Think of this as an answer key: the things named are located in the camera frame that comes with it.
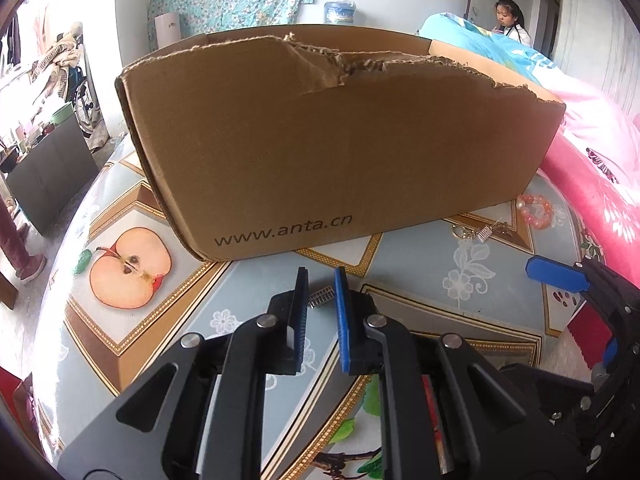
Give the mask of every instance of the cardboard box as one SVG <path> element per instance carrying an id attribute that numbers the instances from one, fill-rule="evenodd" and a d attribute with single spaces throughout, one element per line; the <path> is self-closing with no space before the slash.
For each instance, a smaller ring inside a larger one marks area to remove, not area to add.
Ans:
<path id="1" fill-rule="evenodd" d="M 204 260 L 510 200 L 564 115 L 549 92 L 471 52 L 334 25 L 188 38 L 126 67 L 116 89 L 168 221 Z"/>

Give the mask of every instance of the blue blanket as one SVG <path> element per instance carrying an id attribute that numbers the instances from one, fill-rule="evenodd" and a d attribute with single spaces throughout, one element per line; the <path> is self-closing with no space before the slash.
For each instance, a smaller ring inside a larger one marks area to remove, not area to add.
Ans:
<path id="1" fill-rule="evenodd" d="M 420 29 L 420 36 L 449 43 L 475 52 L 523 75 L 536 84 L 534 68 L 554 68 L 550 59 L 537 50 L 524 46 L 501 34 L 494 34 L 455 14 L 443 12 L 429 16 Z"/>

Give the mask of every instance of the white cylinder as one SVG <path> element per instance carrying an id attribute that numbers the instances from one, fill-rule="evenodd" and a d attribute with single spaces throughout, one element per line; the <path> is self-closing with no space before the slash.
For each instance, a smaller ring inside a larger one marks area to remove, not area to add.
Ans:
<path id="1" fill-rule="evenodd" d="M 158 48 L 180 41 L 182 39 L 180 14 L 168 12 L 162 16 L 156 16 L 156 38 L 158 38 Z"/>

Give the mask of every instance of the shoe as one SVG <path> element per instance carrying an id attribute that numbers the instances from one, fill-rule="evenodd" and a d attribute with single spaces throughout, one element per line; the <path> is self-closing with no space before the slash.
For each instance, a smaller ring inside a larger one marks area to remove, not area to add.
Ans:
<path id="1" fill-rule="evenodd" d="M 47 259 L 44 254 L 34 254 L 29 256 L 29 263 L 24 269 L 15 274 L 20 278 L 20 283 L 29 283 L 40 275 L 46 265 Z"/>
<path id="2" fill-rule="evenodd" d="M 18 227 L 18 236 L 20 237 L 20 240 L 22 240 L 22 243 L 26 243 L 27 242 L 27 236 L 29 235 L 29 229 L 30 226 L 29 224 L 22 224 L 20 227 Z"/>

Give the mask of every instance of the silver bolt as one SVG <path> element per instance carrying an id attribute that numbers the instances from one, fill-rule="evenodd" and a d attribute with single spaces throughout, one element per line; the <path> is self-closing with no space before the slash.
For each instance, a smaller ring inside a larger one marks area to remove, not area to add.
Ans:
<path id="1" fill-rule="evenodd" d="M 180 338 L 180 345 L 182 345 L 182 348 L 196 348 L 196 346 L 200 344 L 200 341 L 200 334 L 189 332 Z"/>
<path id="2" fill-rule="evenodd" d="M 602 454 L 602 446 L 600 444 L 596 444 L 596 446 L 593 446 L 593 449 L 591 450 L 591 454 L 589 455 L 589 458 L 591 458 L 592 462 L 595 462 L 597 459 L 600 458 L 601 454 Z"/>
<path id="3" fill-rule="evenodd" d="M 367 317 L 367 324 L 372 328 L 382 328 L 386 325 L 386 317 L 382 314 L 371 314 Z"/>
<path id="4" fill-rule="evenodd" d="M 462 338 L 458 334 L 447 334 L 442 338 L 444 346 L 447 348 L 460 348 L 462 346 Z"/>
<path id="5" fill-rule="evenodd" d="M 256 320 L 256 323 L 260 328 L 271 328 L 272 326 L 276 326 L 277 322 L 278 322 L 278 318 L 273 314 L 262 314 Z"/>
<path id="6" fill-rule="evenodd" d="M 583 397 L 580 399 L 580 409 L 586 412 L 591 407 L 591 398 Z"/>

